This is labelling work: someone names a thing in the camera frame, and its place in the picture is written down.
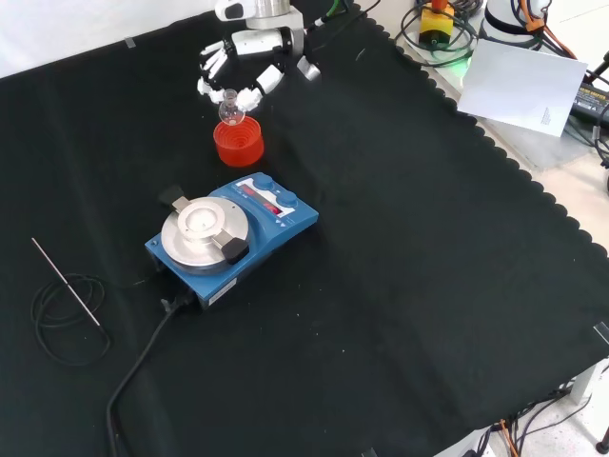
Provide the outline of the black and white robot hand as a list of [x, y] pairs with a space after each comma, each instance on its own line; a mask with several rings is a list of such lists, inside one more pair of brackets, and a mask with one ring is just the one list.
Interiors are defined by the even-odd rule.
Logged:
[[[256, 57], [271, 57], [273, 62], [250, 87], [237, 91], [231, 97], [228, 89], [219, 86], [217, 77], [230, 63]], [[235, 108], [243, 113], [255, 110], [263, 98], [279, 86], [290, 67], [295, 67], [309, 81], [321, 76], [307, 33], [288, 27], [234, 32], [224, 40], [205, 47], [199, 53], [199, 58], [199, 94], [215, 105], [232, 99]]]

